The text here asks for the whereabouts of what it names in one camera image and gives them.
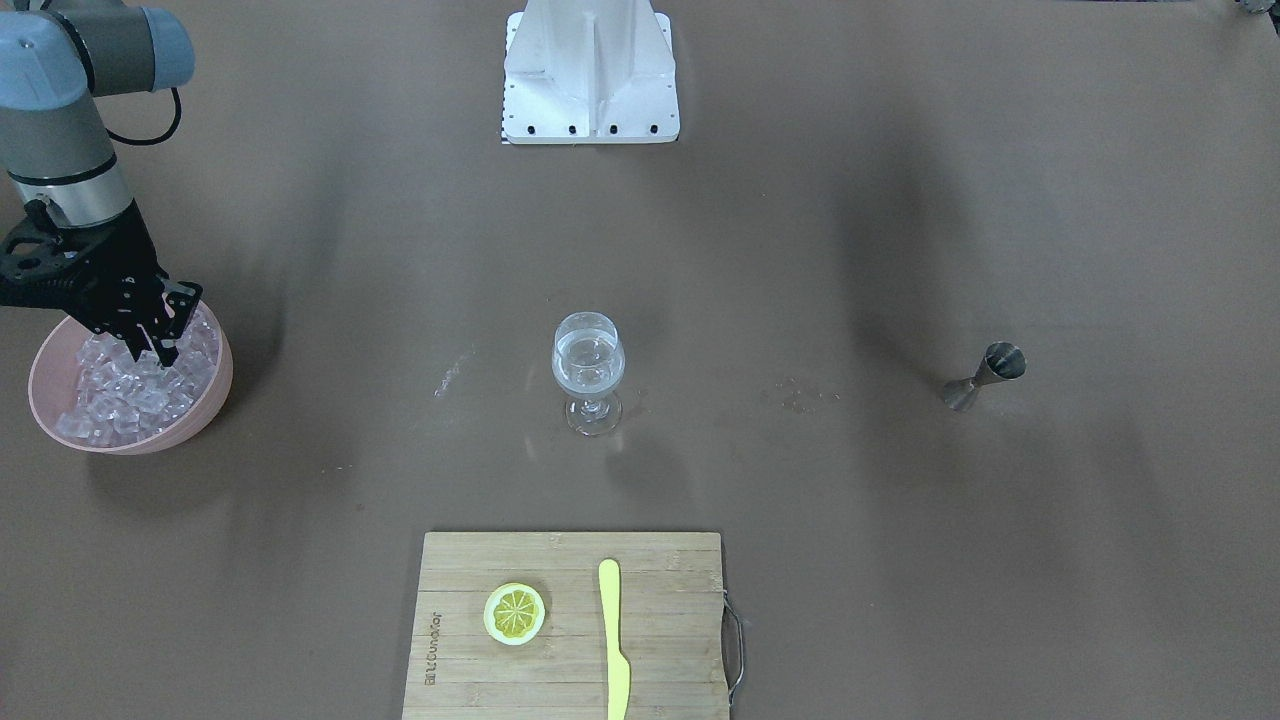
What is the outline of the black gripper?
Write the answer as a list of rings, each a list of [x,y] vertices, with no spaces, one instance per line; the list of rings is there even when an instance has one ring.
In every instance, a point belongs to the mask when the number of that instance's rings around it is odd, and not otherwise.
[[[204,287],[168,278],[140,208],[63,236],[67,249],[77,251],[64,313],[91,331],[115,332],[134,361],[147,354],[160,366],[173,366]]]

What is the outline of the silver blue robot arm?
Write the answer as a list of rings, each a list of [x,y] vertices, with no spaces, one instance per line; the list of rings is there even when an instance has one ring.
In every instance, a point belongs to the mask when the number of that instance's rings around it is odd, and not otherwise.
[[[195,73],[187,28],[123,1],[14,1],[1,61],[3,172],[24,210],[3,238],[3,305],[64,311],[173,365],[204,290],[161,268],[97,100],[175,94]]]

